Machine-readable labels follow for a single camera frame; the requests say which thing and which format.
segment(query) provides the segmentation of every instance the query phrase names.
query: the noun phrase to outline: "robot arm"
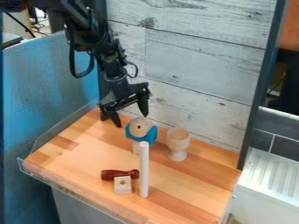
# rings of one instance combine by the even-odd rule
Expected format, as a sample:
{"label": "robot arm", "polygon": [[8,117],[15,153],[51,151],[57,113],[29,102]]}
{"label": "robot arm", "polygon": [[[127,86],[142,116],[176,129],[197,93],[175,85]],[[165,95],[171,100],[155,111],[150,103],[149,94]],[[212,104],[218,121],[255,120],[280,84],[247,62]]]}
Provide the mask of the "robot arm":
{"label": "robot arm", "polygon": [[[63,19],[70,45],[70,70],[75,78],[89,74],[94,69],[94,60],[98,63],[101,120],[110,118],[117,127],[121,127],[117,110],[135,102],[143,115],[148,115],[149,84],[128,83],[128,76],[137,76],[138,67],[126,60],[119,39],[114,38],[108,27],[106,0],[13,0],[4,7],[10,11],[17,11],[25,4],[55,11],[55,14]],[[90,62],[84,72],[76,73],[75,51],[89,54]],[[127,64],[135,66],[135,75],[128,74],[125,68]]]}

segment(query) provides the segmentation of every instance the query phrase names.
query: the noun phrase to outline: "small wooden block with hole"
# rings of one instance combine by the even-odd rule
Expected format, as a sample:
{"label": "small wooden block with hole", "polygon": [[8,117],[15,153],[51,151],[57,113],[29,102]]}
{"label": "small wooden block with hole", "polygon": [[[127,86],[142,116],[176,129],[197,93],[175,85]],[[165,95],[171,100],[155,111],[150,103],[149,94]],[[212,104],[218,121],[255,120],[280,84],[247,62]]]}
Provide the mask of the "small wooden block with hole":
{"label": "small wooden block with hole", "polygon": [[115,178],[115,194],[132,193],[131,177],[117,177]]}

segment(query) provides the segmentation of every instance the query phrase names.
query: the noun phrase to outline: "wooden toy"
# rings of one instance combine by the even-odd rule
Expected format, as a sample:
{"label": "wooden toy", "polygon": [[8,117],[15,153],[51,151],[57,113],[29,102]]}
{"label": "wooden toy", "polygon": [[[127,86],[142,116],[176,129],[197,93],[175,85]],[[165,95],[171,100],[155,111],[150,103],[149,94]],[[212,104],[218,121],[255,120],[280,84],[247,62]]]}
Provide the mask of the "wooden toy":
{"label": "wooden toy", "polygon": [[166,139],[167,146],[170,148],[169,158],[176,162],[185,160],[190,139],[190,133],[186,129],[179,127],[169,129]]}
{"label": "wooden toy", "polygon": [[115,178],[115,194],[132,193],[131,177],[116,177]]}
{"label": "wooden toy", "polygon": [[147,119],[138,117],[133,119],[126,127],[126,138],[133,140],[133,152],[139,154],[139,143],[144,141],[149,145],[157,139],[157,126],[153,126]]}
{"label": "wooden toy", "polygon": [[150,145],[148,142],[140,142],[140,197],[149,196],[150,184]]}
{"label": "wooden toy", "polygon": [[134,169],[132,171],[117,171],[117,170],[103,170],[101,171],[102,180],[114,180],[117,177],[130,176],[132,179],[139,178],[139,171]]}

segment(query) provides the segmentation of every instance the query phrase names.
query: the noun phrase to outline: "red wooden handle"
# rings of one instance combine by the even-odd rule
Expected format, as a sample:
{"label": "red wooden handle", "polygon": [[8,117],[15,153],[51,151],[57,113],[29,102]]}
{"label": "red wooden handle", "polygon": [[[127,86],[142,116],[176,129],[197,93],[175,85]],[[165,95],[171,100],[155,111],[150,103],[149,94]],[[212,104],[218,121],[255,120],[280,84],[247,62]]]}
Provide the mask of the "red wooden handle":
{"label": "red wooden handle", "polygon": [[104,170],[101,171],[102,180],[114,180],[116,177],[131,176],[132,179],[139,178],[139,171],[134,169],[132,171],[117,171],[117,170]]}

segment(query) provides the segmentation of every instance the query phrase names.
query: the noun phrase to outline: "gray wooden wall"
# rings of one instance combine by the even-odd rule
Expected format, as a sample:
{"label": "gray wooden wall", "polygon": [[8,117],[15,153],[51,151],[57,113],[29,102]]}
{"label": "gray wooden wall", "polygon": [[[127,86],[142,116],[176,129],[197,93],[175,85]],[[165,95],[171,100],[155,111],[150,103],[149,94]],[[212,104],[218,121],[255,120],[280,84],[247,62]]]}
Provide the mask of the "gray wooden wall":
{"label": "gray wooden wall", "polygon": [[[133,82],[153,93],[149,118],[239,151],[276,0],[109,0]],[[136,105],[124,113],[140,115]]]}

